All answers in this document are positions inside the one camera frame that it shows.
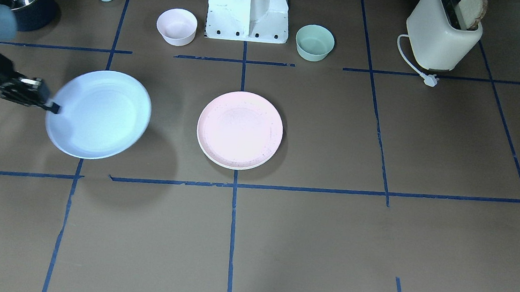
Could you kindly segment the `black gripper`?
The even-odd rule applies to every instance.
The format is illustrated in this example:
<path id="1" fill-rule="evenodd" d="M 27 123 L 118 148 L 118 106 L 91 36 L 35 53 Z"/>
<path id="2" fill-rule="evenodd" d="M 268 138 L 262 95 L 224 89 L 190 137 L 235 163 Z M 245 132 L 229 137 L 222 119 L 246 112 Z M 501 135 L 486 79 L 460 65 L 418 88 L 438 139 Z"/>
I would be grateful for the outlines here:
<path id="1" fill-rule="evenodd" d="M 3 83 L 0 86 L 0 97 L 11 102 L 41 107 L 42 109 L 59 114 L 61 107 L 51 100 L 51 91 L 43 79 L 18 77 Z"/>

